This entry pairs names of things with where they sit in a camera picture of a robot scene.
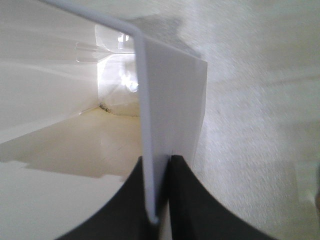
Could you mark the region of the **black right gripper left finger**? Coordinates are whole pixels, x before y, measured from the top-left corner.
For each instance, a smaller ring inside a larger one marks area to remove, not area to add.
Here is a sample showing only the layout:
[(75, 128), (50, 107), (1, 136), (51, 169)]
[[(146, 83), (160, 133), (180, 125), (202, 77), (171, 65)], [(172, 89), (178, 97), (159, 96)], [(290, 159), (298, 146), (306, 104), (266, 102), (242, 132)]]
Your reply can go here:
[(140, 156), (119, 191), (98, 212), (60, 240), (158, 240), (159, 225), (145, 209), (143, 158)]

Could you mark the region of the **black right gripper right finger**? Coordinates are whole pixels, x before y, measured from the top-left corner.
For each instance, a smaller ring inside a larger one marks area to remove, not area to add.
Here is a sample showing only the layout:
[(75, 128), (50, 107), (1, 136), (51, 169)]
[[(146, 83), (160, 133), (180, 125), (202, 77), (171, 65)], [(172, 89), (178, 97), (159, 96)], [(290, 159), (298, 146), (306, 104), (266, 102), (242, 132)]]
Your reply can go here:
[(180, 155), (169, 162), (169, 213), (174, 240), (271, 239), (220, 204)]

